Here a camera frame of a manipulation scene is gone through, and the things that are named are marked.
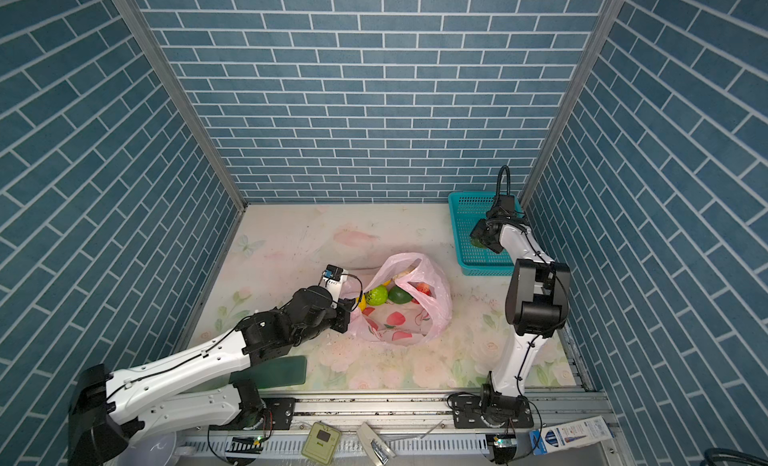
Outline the yellow lemon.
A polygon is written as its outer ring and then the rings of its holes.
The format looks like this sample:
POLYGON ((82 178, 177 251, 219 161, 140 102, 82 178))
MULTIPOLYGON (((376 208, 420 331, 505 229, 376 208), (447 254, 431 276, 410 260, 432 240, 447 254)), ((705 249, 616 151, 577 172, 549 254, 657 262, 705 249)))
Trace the yellow lemon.
POLYGON ((366 307, 367 307, 366 295, 365 295, 365 294, 363 294, 363 295, 360 297, 360 299, 359 299, 359 302, 358 302, 358 304, 357 304, 357 308, 358 308, 358 310, 359 310, 360 312, 364 312, 364 311, 365 311, 365 309, 366 309, 366 307))

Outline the green apple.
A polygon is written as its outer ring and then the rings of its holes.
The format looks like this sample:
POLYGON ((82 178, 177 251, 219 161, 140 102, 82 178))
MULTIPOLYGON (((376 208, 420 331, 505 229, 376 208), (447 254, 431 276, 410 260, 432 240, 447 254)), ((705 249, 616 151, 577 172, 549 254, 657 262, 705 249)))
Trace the green apple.
POLYGON ((370 307, 378 307, 388 301, 389 292, 385 285, 377 286, 365 294, 366 304, 370 307))

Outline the pink plastic bag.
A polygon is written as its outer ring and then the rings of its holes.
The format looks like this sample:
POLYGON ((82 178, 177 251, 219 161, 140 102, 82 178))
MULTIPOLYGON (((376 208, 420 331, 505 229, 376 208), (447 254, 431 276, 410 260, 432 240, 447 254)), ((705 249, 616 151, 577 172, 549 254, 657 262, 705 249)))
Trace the pink plastic bag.
POLYGON ((453 304, 450 285, 442 268, 421 253, 399 253, 389 257, 379 270, 363 282, 363 294, 385 285, 388 291, 399 286, 413 301, 397 305, 389 300, 378 307, 367 305, 351 314, 347 334, 357 339, 400 348, 422 345, 442 334, 450 325, 453 304), (428 284, 432 296, 421 294, 415 286, 428 284))

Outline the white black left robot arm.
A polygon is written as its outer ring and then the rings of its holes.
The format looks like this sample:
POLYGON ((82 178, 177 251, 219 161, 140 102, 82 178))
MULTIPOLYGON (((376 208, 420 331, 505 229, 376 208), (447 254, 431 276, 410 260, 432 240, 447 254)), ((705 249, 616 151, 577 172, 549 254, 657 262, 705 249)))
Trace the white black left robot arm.
POLYGON ((361 299, 342 299, 340 290, 302 288, 283 306, 248 315, 205 344, 138 367, 83 371, 69 406, 69 463, 104 465, 142 439, 199 426, 271 431, 274 415, 253 380, 193 389, 281 358, 327 329, 346 332, 361 299))

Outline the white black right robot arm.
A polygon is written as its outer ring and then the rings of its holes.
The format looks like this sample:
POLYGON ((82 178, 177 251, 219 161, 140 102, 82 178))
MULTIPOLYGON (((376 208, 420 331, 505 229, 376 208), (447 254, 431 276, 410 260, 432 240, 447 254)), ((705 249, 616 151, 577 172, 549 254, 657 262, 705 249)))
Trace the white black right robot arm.
POLYGON ((503 352, 478 393, 448 397, 454 427, 532 428, 538 410, 525 395, 525 380, 538 352, 565 325, 570 268, 538 245, 509 193, 452 193, 449 208, 462 272, 511 274, 504 303, 509 334, 503 352))

